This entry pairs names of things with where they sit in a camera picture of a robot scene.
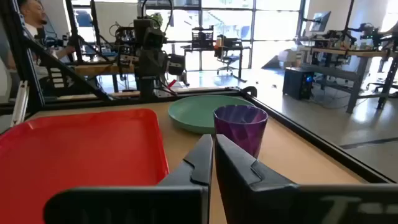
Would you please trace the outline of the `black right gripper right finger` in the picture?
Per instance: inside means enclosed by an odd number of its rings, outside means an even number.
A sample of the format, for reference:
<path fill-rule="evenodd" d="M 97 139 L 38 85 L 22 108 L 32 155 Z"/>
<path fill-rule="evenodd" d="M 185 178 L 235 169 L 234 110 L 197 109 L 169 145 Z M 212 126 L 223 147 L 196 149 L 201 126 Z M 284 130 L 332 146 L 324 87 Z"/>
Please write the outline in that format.
<path fill-rule="evenodd" d="M 228 223 L 397 223 L 397 185 L 301 185 L 222 134 L 216 174 Z"/>

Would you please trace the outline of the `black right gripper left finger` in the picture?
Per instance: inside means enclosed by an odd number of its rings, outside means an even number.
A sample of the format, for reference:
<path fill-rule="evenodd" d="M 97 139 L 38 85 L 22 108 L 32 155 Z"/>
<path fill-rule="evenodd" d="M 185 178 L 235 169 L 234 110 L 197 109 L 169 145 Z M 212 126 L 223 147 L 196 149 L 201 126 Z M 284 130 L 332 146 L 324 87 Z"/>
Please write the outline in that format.
<path fill-rule="evenodd" d="M 54 195 L 45 223 L 208 223 L 213 139 L 204 134 L 155 186 L 80 187 Z"/>

